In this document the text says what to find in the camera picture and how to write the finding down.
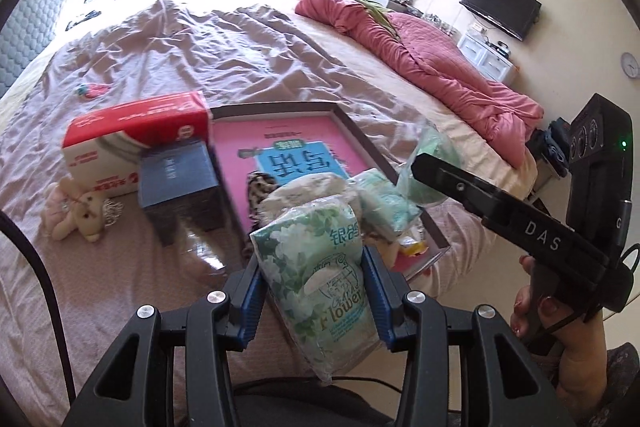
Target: tufted headboard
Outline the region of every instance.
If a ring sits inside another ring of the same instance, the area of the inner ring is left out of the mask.
[[[82,8],[84,0],[20,0],[0,31],[0,97]]]

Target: plush rabbit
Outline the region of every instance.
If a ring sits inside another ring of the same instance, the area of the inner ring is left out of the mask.
[[[114,223],[122,211],[121,203],[109,200],[103,192],[87,191],[66,176],[60,183],[45,189],[42,220],[47,232],[56,241],[75,229],[93,243],[100,239],[105,226]]]

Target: blue gripper pad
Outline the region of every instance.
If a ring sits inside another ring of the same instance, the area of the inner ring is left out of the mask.
[[[225,289],[234,284],[232,278],[235,275],[232,274],[229,277]],[[267,283],[262,278],[255,254],[242,272],[238,285],[232,291],[225,337],[235,351],[243,351],[255,338],[267,295]]]
[[[412,335],[404,317],[402,297],[410,291],[401,273],[386,269],[376,248],[362,249],[362,272],[369,306],[380,340],[390,351],[402,351]]]

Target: pink blanket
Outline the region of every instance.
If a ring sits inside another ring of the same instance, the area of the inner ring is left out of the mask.
[[[468,123],[515,168],[544,111],[528,96],[485,79],[446,35],[401,13],[387,15],[396,41],[354,0],[300,0],[296,13],[335,27],[383,60],[403,78],[433,95]]]

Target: silver bolt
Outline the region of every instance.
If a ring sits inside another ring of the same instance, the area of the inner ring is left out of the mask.
[[[414,304],[420,304],[422,302],[425,302],[427,300],[427,297],[424,293],[414,290],[407,293],[406,299]]]
[[[144,306],[140,306],[136,313],[141,319],[148,319],[151,315],[156,313],[156,310],[151,304],[145,304]]]
[[[495,317],[495,310],[488,304],[483,304],[482,306],[478,306],[478,315],[484,319],[492,319]]]
[[[207,301],[209,301],[211,304],[218,304],[225,299],[226,294],[221,291],[211,292],[209,295],[207,295]]]

